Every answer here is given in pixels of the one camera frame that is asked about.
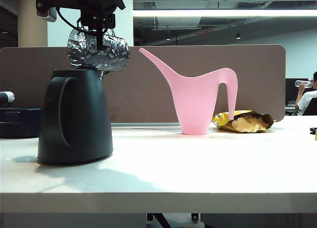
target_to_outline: person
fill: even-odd
[[[312,79],[313,89],[317,89],[317,71],[314,73],[314,78]],[[303,115],[312,98],[317,98],[317,91],[309,91],[304,95],[304,82],[301,82],[298,87],[298,95],[295,102],[295,109],[299,110],[298,115]]]

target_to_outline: ceiling light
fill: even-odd
[[[170,40],[170,29],[167,26],[167,35],[166,35],[166,40]]]
[[[136,17],[286,17],[317,16],[316,9],[170,9],[134,10]]]

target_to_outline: black kettle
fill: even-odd
[[[105,92],[96,70],[54,70],[44,99],[38,159],[90,162],[113,151]]]

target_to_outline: kettle handle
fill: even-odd
[[[73,80],[76,78],[54,77],[46,90],[43,119],[46,126],[46,136],[51,144],[70,147],[61,128],[60,104],[66,85]]]

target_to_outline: robotic arm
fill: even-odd
[[[37,15],[54,22],[56,20],[56,11],[59,16],[72,28],[79,32],[97,37],[97,50],[104,50],[103,34],[108,29],[115,28],[114,11],[119,7],[121,10],[125,8],[122,0],[36,0]],[[70,24],[63,18],[59,9],[70,8],[79,9],[80,18],[77,21],[77,27]],[[79,22],[82,26],[88,27],[85,31],[78,28]]]

